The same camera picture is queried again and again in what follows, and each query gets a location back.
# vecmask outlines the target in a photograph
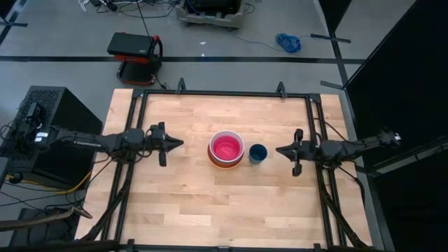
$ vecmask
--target floor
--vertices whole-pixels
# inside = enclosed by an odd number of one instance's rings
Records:
[[[16,4],[20,14],[16,22],[28,22],[29,26],[13,27],[0,42],[0,124],[9,122],[30,85],[65,86],[72,91],[101,120],[105,120],[114,88],[132,88],[116,78],[118,62],[101,62],[82,59],[81,62],[17,62],[1,56],[59,56],[91,57],[108,56],[107,45],[114,32],[145,34],[140,18],[122,13],[96,13],[96,8],[86,6],[82,11],[76,0],[21,0]],[[334,59],[329,41],[302,38],[302,50],[296,54],[277,52],[260,44],[247,43],[235,36],[252,41],[262,41],[280,49],[274,36],[284,32],[296,36],[327,34],[323,14],[315,0],[248,0],[255,6],[246,15],[244,26],[237,31],[223,31],[213,26],[192,25],[186,27],[176,19],[175,12],[167,17],[146,19],[150,34],[158,34],[164,44],[164,56],[168,57],[292,57],[298,62],[307,58]],[[344,59],[364,60],[375,49],[394,24],[412,5],[413,0],[353,0],[341,21],[336,34],[351,39],[351,44],[339,43]],[[145,16],[164,15],[166,4],[144,6]],[[138,11],[127,12],[138,15]],[[274,91],[283,81],[288,92],[318,92],[339,94],[349,128],[349,136],[355,137],[344,93],[323,87],[320,81],[341,85],[340,71],[336,64],[289,62],[164,62],[158,74],[162,82],[174,87],[184,77],[188,89],[196,90],[249,90]],[[348,77],[359,64],[345,64]],[[2,191],[30,199],[49,195],[47,192],[29,191],[5,185]],[[0,203],[14,202],[0,195]],[[67,200],[54,197],[31,202],[43,208],[49,204],[63,204]],[[16,219],[23,204],[5,206],[0,220]],[[367,218],[373,244],[381,247],[375,213],[366,203]],[[7,246],[11,233],[0,234],[0,246]]]

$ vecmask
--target blue cup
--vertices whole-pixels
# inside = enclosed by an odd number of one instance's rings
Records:
[[[249,150],[249,161],[251,161],[253,165],[260,164],[266,157],[266,147],[262,146],[261,144],[252,145],[251,149]]]

